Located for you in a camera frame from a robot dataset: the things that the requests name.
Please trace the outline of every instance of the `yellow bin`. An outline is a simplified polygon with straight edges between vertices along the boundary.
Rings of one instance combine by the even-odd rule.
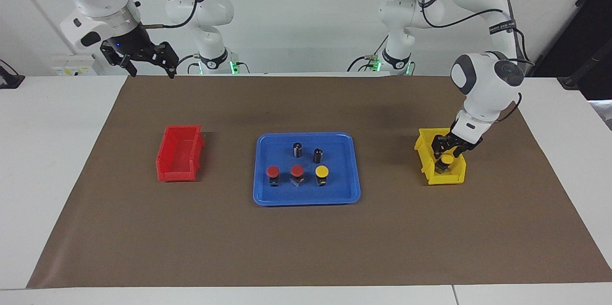
[[[465,181],[466,162],[463,154],[459,158],[453,157],[454,148],[445,153],[442,158],[454,161],[450,164],[450,168],[443,174],[437,174],[436,160],[433,157],[431,143],[436,135],[446,135],[450,132],[450,128],[421,128],[419,129],[419,139],[415,144],[415,150],[419,151],[419,157],[423,168],[421,172],[427,177],[429,185],[460,185]]]

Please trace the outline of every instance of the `yellow cap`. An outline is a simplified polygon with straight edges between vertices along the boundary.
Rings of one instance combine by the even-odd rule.
[[[327,166],[321,165],[315,170],[315,174],[319,178],[326,178],[329,175],[329,169]]]
[[[453,164],[454,161],[455,161],[455,157],[453,157],[452,154],[442,155],[442,163],[445,163],[446,165],[450,165],[450,164]]]

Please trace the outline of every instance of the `blue plastic tray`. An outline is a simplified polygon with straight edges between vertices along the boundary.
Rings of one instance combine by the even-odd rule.
[[[293,157],[293,144],[302,144],[302,157]],[[323,150],[323,162],[313,162],[316,148]],[[304,168],[304,182],[291,183],[289,170],[299,164]],[[266,170],[280,168],[280,185],[271,187]],[[315,169],[329,169],[328,183],[318,187]],[[262,206],[342,205],[354,203],[361,196],[355,148],[347,133],[274,133],[257,140],[253,200]]]

